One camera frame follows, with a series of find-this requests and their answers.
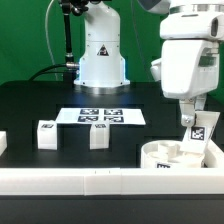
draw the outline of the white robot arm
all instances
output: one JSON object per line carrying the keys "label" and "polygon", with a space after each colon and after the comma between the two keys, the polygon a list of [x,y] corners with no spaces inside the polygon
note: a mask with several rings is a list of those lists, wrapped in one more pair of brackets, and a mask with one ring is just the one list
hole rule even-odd
{"label": "white robot arm", "polygon": [[162,58],[152,62],[164,96],[180,100],[182,125],[195,124],[195,109],[217,88],[219,43],[224,41],[224,0],[139,0],[149,12],[164,13]]}
{"label": "white robot arm", "polygon": [[[104,1],[111,0],[59,0],[65,22],[66,66],[79,73],[75,88],[95,94],[120,92],[130,84],[120,54],[120,16]],[[85,53],[79,63],[74,63],[72,53],[71,12],[85,16]]]}

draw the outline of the white plastic part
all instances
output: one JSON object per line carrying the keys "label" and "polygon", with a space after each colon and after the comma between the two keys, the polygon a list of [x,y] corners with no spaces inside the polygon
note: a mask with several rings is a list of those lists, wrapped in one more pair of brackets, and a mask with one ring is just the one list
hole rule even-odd
{"label": "white plastic part", "polygon": [[121,194],[223,194],[223,186],[223,169],[124,169]]}
{"label": "white plastic part", "polygon": [[205,164],[207,167],[224,168],[224,153],[212,140],[205,151]]}
{"label": "white plastic part", "polygon": [[90,129],[90,149],[107,149],[110,140],[110,122],[96,121]]}
{"label": "white plastic part", "polygon": [[218,121],[220,113],[209,111],[196,112],[196,125],[187,128],[180,150],[204,153]]}
{"label": "white plastic part", "polygon": [[217,88],[219,54],[207,55],[213,47],[212,42],[205,40],[165,41],[162,48],[165,97],[190,99]]}
{"label": "white plastic part", "polygon": [[150,68],[150,71],[156,82],[161,80],[161,63],[162,63],[161,58],[155,61],[152,61],[151,63],[152,67]]}
{"label": "white plastic part", "polygon": [[83,195],[80,169],[0,169],[0,195]]}
{"label": "white plastic part", "polygon": [[85,195],[120,194],[120,169],[92,169],[84,176],[84,192]]}
{"label": "white plastic part", "polygon": [[204,154],[181,152],[181,142],[153,141],[141,149],[141,168],[201,168]]}
{"label": "white plastic part", "polygon": [[170,8],[195,4],[224,5],[224,0],[171,0]]}
{"label": "white plastic part", "polygon": [[88,4],[85,13],[86,51],[80,59],[76,85],[114,88],[130,84],[120,55],[120,17],[103,2]]}
{"label": "white plastic part", "polygon": [[[212,35],[213,21],[217,20],[217,33]],[[160,25],[163,39],[224,40],[223,12],[183,12],[169,15]]]}
{"label": "white plastic part", "polygon": [[57,149],[57,123],[40,120],[37,128],[38,149]]}
{"label": "white plastic part", "polygon": [[6,132],[0,131],[0,156],[7,148]]}

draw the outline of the green background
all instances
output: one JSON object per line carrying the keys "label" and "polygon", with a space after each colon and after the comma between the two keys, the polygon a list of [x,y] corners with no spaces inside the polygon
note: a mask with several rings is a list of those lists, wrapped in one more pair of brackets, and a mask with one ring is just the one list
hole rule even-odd
{"label": "green background", "polygon": [[[52,64],[44,28],[49,3],[50,0],[1,0],[0,84],[28,80],[37,71]],[[126,77],[133,82],[153,81],[149,68],[151,61],[161,55],[159,26],[164,17],[144,11],[137,0],[113,0],[106,4],[117,10],[121,17],[120,51],[126,59]],[[71,23],[73,53],[78,61],[85,50],[84,18],[71,15]],[[49,36],[56,63],[64,63],[63,14],[57,0],[49,15]],[[219,87],[211,94],[224,103],[223,52],[222,45]]]}

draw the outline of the printed marker sheet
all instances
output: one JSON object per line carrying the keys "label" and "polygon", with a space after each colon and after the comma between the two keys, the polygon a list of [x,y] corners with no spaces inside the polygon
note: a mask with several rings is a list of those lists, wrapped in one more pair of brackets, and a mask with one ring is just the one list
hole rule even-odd
{"label": "printed marker sheet", "polygon": [[62,108],[56,118],[58,124],[91,124],[105,120],[110,124],[146,124],[140,109]]}

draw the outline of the black table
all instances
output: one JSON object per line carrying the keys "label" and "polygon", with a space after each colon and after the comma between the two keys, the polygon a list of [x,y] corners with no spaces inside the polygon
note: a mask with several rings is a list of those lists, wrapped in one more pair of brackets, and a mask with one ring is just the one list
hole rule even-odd
{"label": "black table", "polygon": [[[177,100],[157,83],[132,84],[128,92],[90,95],[63,82],[15,81],[0,87],[0,130],[8,148],[1,168],[138,168],[141,146],[181,140]],[[59,125],[61,147],[37,149],[39,120],[55,120],[67,108],[139,108],[146,125],[111,125],[110,148],[89,150],[90,125]],[[224,111],[208,97],[205,110]],[[223,148],[223,114],[213,140]],[[224,195],[1,196],[2,223],[223,223]]]}

